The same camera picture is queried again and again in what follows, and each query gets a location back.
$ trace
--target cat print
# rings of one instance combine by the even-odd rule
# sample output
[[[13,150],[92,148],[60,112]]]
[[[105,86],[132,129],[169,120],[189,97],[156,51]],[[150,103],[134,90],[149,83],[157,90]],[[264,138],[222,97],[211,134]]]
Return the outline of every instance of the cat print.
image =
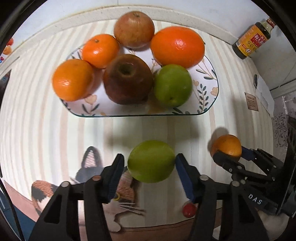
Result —
[[[81,168],[76,173],[75,178],[70,178],[71,184],[78,184],[86,182],[88,179],[95,175],[100,175],[103,171],[100,155],[98,150],[90,146],[84,153]],[[118,232],[121,229],[117,223],[116,215],[124,212],[132,212],[143,215],[144,211],[139,209],[135,204],[135,191],[131,187],[133,178],[130,173],[125,169],[122,174],[115,197],[108,204],[103,204],[103,209],[110,232]],[[37,180],[33,182],[31,187],[31,196],[33,205],[38,213],[41,214],[46,204],[53,196],[58,187],[46,181]],[[78,202],[78,219],[79,225],[84,226],[84,205],[83,201]]]

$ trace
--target white wall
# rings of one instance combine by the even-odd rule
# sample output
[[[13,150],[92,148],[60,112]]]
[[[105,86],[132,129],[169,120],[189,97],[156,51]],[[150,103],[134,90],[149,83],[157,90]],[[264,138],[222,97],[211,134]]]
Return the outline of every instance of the white wall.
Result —
[[[251,0],[48,0],[15,33],[14,47],[61,18],[113,5],[152,5],[174,9],[204,19],[236,38],[255,22],[268,17]],[[252,58],[269,88],[274,88],[283,83],[296,61],[296,54],[283,33],[277,29],[273,30],[272,38]],[[294,78],[296,78],[296,68],[286,82]]]

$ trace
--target apple stem cavity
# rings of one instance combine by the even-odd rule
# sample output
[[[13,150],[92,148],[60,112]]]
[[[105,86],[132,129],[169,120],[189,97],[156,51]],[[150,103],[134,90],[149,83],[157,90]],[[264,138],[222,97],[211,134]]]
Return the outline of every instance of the apple stem cavity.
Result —
[[[124,63],[119,66],[119,72],[123,75],[130,76],[133,72],[133,64]]]

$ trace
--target bottle cap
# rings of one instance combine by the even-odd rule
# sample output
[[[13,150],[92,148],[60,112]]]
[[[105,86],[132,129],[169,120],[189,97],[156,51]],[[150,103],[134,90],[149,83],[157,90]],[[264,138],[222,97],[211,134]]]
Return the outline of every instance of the bottle cap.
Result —
[[[272,28],[274,28],[274,26],[276,26],[276,23],[271,18],[267,19],[266,22],[268,22]]]

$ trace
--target yellow label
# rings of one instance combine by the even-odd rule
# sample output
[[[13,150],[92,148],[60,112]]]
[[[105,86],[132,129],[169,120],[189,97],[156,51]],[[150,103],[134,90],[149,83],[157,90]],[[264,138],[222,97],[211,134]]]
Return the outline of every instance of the yellow label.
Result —
[[[261,30],[256,25],[253,25],[248,32],[237,41],[236,45],[245,56],[249,56],[267,40]]]

